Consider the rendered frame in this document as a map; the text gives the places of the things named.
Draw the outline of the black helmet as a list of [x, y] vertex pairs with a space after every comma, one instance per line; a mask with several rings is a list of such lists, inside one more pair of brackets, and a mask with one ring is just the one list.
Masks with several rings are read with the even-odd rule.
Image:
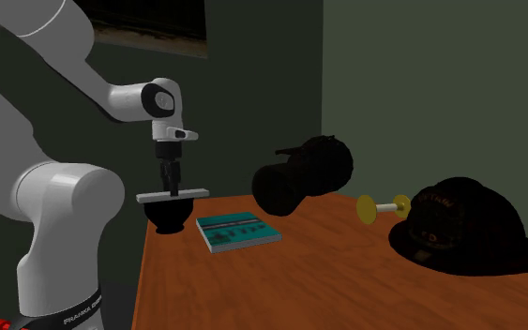
[[406, 260], [455, 276], [528, 273], [528, 236], [512, 203], [468, 177], [421, 189], [390, 246]]

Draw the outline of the teal book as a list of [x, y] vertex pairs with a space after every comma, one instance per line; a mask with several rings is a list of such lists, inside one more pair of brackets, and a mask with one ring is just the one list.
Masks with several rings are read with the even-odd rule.
[[198, 217], [197, 228], [211, 253], [275, 243], [282, 234], [251, 212]]

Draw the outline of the yellow and white spool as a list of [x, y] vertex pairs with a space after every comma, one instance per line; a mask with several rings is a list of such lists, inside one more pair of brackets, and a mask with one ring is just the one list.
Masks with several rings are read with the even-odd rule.
[[391, 203], [376, 203], [371, 196], [362, 195], [356, 200], [358, 218], [365, 224], [372, 224], [379, 213], [393, 212], [398, 218], [406, 219], [411, 211], [411, 200], [405, 195], [397, 195]]

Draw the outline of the black bowl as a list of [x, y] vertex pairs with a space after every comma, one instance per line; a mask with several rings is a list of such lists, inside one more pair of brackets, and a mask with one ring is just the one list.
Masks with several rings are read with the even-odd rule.
[[158, 234], [180, 233], [193, 211], [193, 199], [149, 202], [143, 206], [148, 220], [156, 226]]

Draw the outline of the brown wooden table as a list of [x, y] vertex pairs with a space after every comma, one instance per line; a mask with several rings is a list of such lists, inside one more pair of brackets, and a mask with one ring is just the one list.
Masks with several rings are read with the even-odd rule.
[[421, 267], [388, 244], [395, 221], [328, 194], [267, 217], [272, 244], [214, 254], [193, 220], [149, 230], [131, 330], [528, 330], [528, 274]]

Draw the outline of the grey flat bar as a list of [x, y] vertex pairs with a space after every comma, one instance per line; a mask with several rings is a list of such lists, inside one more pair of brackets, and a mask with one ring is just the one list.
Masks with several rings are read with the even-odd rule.
[[205, 188], [180, 189], [176, 195], [171, 191], [141, 193], [136, 195], [138, 203], [159, 203], [185, 199], [201, 199], [210, 196], [210, 191]]

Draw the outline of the dark window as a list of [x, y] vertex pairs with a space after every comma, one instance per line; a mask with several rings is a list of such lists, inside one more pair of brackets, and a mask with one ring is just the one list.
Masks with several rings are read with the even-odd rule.
[[205, 0], [74, 0], [97, 41], [206, 58]]

